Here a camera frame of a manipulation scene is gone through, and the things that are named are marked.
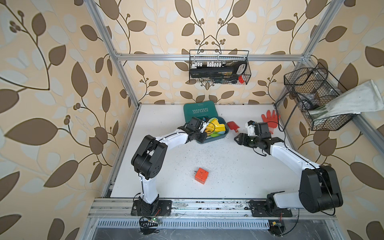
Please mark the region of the red toy shovel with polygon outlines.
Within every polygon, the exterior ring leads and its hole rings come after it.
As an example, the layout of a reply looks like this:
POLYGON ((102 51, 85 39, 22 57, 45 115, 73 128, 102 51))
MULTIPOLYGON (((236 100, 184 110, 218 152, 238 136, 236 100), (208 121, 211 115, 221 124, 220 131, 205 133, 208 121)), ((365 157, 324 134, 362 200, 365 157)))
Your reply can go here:
POLYGON ((235 133, 239 132, 240 127, 234 121, 227 122, 227 125, 229 129, 235 131, 235 133))

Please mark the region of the yellow toy spatula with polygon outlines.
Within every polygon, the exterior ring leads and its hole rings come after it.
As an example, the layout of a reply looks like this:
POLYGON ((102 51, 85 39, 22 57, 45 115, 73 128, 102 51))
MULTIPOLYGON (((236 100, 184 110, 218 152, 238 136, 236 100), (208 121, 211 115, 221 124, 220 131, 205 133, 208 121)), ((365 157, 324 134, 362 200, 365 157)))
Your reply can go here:
POLYGON ((220 124, 219 120, 217 118, 211 118, 208 121, 207 127, 205 129, 205 132, 208 135, 220 134, 220 133, 225 132, 225 131, 226 131, 225 125, 224 124, 220 124))

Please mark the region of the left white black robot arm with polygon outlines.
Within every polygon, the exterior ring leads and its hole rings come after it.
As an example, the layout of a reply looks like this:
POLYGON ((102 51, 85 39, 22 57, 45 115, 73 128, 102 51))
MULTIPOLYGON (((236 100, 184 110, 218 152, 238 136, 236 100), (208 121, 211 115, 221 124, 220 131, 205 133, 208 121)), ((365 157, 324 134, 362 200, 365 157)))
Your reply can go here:
POLYGON ((172 133, 160 137, 147 135, 143 138, 131 160, 135 172, 141 179, 142 205, 153 209, 158 204, 159 193, 155 177, 162 169, 167 151, 191 141, 203 143, 208 136, 206 132, 208 125, 208 122, 193 117, 172 133))

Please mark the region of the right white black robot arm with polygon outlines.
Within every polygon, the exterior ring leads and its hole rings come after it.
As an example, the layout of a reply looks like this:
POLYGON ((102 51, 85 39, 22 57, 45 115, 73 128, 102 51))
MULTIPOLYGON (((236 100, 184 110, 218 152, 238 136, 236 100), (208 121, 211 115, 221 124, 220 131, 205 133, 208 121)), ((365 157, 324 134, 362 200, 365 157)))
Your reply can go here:
POLYGON ((324 213, 344 204, 337 173, 332 167, 312 162, 289 148, 281 138, 272 137, 267 123, 249 121, 247 131, 234 138, 238 145, 261 149, 264 156, 281 161, 300 178, 298 191, 267 195, 264 205, 267 215, 275 216, 289 209, 324 213))

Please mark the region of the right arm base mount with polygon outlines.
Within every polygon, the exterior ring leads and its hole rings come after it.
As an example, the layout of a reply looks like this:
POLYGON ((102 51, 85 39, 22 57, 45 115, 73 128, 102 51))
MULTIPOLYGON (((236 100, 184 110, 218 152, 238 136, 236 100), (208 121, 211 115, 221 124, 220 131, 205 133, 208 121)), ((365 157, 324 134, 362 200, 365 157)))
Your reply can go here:
POLYGON ((275 203, 269 201, 250 200, 249 208, 253 217, 290 218, 293 216, 291 210, 278 208, 275 203))

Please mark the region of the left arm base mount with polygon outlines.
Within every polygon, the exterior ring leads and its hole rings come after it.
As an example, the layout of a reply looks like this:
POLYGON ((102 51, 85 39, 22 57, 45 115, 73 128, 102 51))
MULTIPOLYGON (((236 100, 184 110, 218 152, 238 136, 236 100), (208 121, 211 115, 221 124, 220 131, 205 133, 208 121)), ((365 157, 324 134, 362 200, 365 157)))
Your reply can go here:
POLYGON ((144 202, 142 199, 135 200, 131 210, 131 216, 169 216, 172 210, 171 200, 155 200, 152 204, 144 202))

